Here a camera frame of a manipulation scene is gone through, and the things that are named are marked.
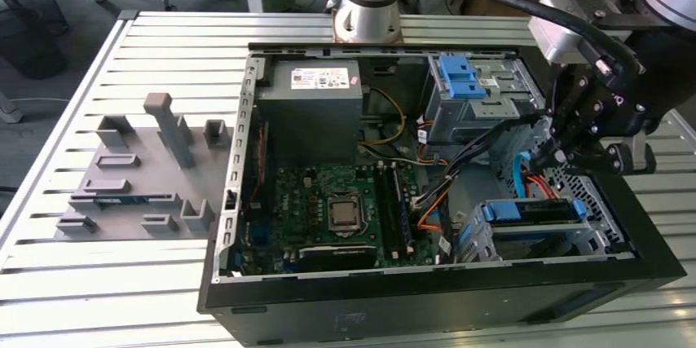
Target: blue cable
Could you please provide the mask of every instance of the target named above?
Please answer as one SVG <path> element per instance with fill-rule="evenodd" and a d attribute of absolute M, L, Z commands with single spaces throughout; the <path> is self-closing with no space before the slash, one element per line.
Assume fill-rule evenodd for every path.
<path fill-rule="evenodd" d="M 522 159 L 526 161 L 532 159 L 526 151 L 518 152 L 514 155 L 514 159 L 512 160 L 512 182 L 514 183 L 514 191 L 517 192 L 517 197 L 521 199 L 526 197 L 522 182 Z"/>

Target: screw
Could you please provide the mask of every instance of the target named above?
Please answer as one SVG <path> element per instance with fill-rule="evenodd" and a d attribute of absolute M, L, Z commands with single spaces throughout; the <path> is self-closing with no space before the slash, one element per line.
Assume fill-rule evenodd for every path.
<path fill-rule="evenodd" d="M 565 161 L 568 160 L 568 157 L 565 156 L 561 150 L 557 150 L 553 153 L 553 157 L 556 158 L 557 163 L 565 163 Z"/>
<path fill-rule="evenodd" d="M 601 74 L 608 77 L 610 75 L 610 68 L 606 63 L 600 59 L 596 61 L 594 65 L 597 66 L 597 70 L 601 72 Z"/>

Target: slotted aluminum surface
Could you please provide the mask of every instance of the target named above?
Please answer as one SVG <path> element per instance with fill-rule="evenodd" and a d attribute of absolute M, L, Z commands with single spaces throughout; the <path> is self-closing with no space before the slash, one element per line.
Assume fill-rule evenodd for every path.
<path fill-rule="evenodd" d="M 525 19 L 404 17 L 408 43 L 533 45 Z M 0 345 L 238 346 L 196 312 L 204 240 L 54 243 L 57 214 L 80 182 L 101 115 L 174 97 L 189 126 L 233 124 L 248 42 L 330 42 L 324 15 L 141 13 L 118 21 L 9 211 L 0 220 Z M 658 173 L 628 182 L 689 276 L 604 305 L 566 324 L 352 341 L 393 347 L 696 346 L 696 156 L 669 115 L 650 137 Z M 345 346 L 332 343 L 322 346 Z"/>

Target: floor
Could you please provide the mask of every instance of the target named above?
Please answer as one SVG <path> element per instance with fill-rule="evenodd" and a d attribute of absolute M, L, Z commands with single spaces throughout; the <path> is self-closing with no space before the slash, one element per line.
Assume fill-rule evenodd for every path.
<path fill-rule="evenodd" d="M 94 54 L 106 38 L 114 17 L 121 9 L 161 11 L 161 0 L 57 0 L 70 29 L 57 38 L 68 58 L 68 69 L 44 81 L 29 81 L 0 60 L 0 91 L 9 99 L 69 99 L 80 84 Z M 277 11 L 321 11 L 326 0 L 286 0 L 274 3 Z M 178 11 L 246 11 L 245 0 L 172 0 Z M 48 138 L 65 103 L 54 100 L 18 101 L 24 112 L 20 124 L 0 123 L 0 186 L 18 187 L 44 141 Z M 696 125 L 696 99 L 681 107 L 681 114 Z M 10 193 L 0 192 L 0 213 L 6 208 Z"/>

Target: ram slot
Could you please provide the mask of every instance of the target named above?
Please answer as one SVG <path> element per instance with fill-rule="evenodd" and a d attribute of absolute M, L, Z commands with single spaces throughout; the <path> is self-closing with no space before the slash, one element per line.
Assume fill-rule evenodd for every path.
<path fill-rule="evenodd" d="M 413 236 L 409 227 L 409 206 L 405 204 L 404 190 L 401 189 L 401 179 L 396 163 L 392 163 L 393 189 L 396 192 L 398 223 L 401 226 L 401 236 L 404 237 L 404 250 L 406 254 L 413 253 Z"/>
<path fill-rule="evenodd" d="M 401 227 L 398 223 L 396 195 L 393 192 L 392 168 L 376 166 L 373 176 L 384 255 L 385 258 L 396 260 L 398 259 L 398 254 L 405 250 L 405 245 L 402 244 L 404 237 L 400 235 Z"/>

